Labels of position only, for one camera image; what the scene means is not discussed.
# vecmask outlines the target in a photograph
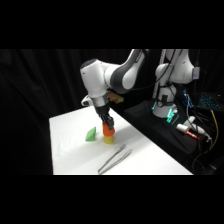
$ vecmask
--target green block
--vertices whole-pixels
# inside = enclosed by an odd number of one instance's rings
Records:
[[[93,142],[96,140],[96,127],[90,130],[86,136],[86,142]]]

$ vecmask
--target metal tweezers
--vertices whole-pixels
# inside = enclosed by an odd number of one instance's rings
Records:
[[[126,152],[122,158],[120,158],[118,161],[116,161],[115,163],[111,164],[108,168],[106,168],[105,170],[103,170],[103,168],[119,153],[121,153],[124,149],[126,148],[126,145],[123,145],[110,159],[108,159],[106,161],[106,163],[98,170],[99,175],[103,175],[104,173],[106,173],[108,170],[112,169],[113,167],[115,167],[116,165],[118,165],[119,163],[121,163],[123,160],[125,160],[128,156],[130,156],[130,154],[132,153],[132,149],[129,150],[128,152]]]

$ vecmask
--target white table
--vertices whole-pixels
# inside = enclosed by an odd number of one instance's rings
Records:
[[[183,166],[112,109],[115,143],[103,142],[102,121],[93,107],[50,119],[54,175],[98,175],[98,169],[124,144],[132,154],[105,175],[191,175]],[[96,141],[86,134],[96,127]]]

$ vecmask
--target cable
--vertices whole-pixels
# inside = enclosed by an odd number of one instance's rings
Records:
[[[167,66],[166,70],[164,71],[164,73],[162,74],[162,76],[161,76],[158,80],[156,80],[156,82],[155,82],[155,83],[153,83],[153,84],[151,84],[151,85],[149,85],[149,86],[143,87],[143,88],[137,88],[137,89],[132,89],[132,90],[133,90],[133,91],[138,91],[138,90],[148,89],[148,88],[150,88],[150,87],[154,86],[157,82],[159,82],[159,81],[163,78],[163,76],[166,74],[166,72],[167,72],[168,68],[170,67],[171,62],[172,62],[172,60],[173,60],[173,58],[174,58],[175,53],[176,53],[176,49],[173,51],[172,58],[171,58],[171,60],[170,60],[169,65]]]
[[[170,89],[170,91],[171,91],[171,93],[173,94],[173,96],[174,96],[174,99],[176,99],[176,96],[174,95],[174,93],[173,93],[173,91],[172,91],[172,89],[170,88],[170,86],[168,86],[169,87],[169,89]],[[182,107],[180,106],[180,104],[179,104],[179,102],[178,102],[178,100],[176,99],[176,101],[177,101],[177,104],[178,104],[178,106],[179,106],[179,108],[180,108],[180,110],[182,111],[182,113],[183,114],[185,114],[185,112],[183,111],[183,109],[182,109]],[[192,125],[192,123],[190,122],[190,120],[189,120],[189,118],[187,117],[187,120],[188,120],[188,122],[189,122],[189,124],[191,125],[191,127],[193,128],[193,130],[194,130],[194,127],[193,127],[193,125]]]
[[[189,103],[190,103],[190,97],[189,97],[189,95],[187,95],[187,98],[188,98],[188,101],[187,101],[186,114],[187,114],[187,117],[188,117],[188,119],[189,119],[189,114],[188,114],[188,107],[189,107]]]
[[[192,171],[193,171],[193,173],[194,173],[194,165],[195,165],[195,162],[197,161],[197,159],[198,159],[200,156],[209,153],[209,152],[214,148],[215,144],[217,143],[218,137],[219,137],[219,127],[218,127],[218,124],[217,124],[217,120],[216,120],[216,117],[215,117],[214,112],[211,111],[211,113],[212,113],[212,116],[213,116],[213,118],[214,118],[215,125],[216,125],[216,128],[217,128],[216,139],[215,139],[214,144],[212,144],[212,139],[211,139],[211,147],[210,147],[209,150],[207,150],[207,151],[204,152],[204,153],[201,153],[200,155],[198,155],[198,156],[195,158],[194,163],[193,163],[193,165],[192,165]]]
[[[213,111],[211,111],[211,112],[212,112],[212,116],[213,116],[214,121],[215,121],[215,126],[216,126],[216,129],[217,129],[217,134],[216,134],[215,142],[214,142],[214,144],[212,145],[212,147],[209,149],[209,151],[211,151],[211,150],[214,148],[215,144],[216,144],[217,141],[218,141],[218,137],[219,137],[219,127],[218,127],[218,124],[217,124],[217,120],[216,120],[216,117],[215,117],[214,112],[213,112]]]

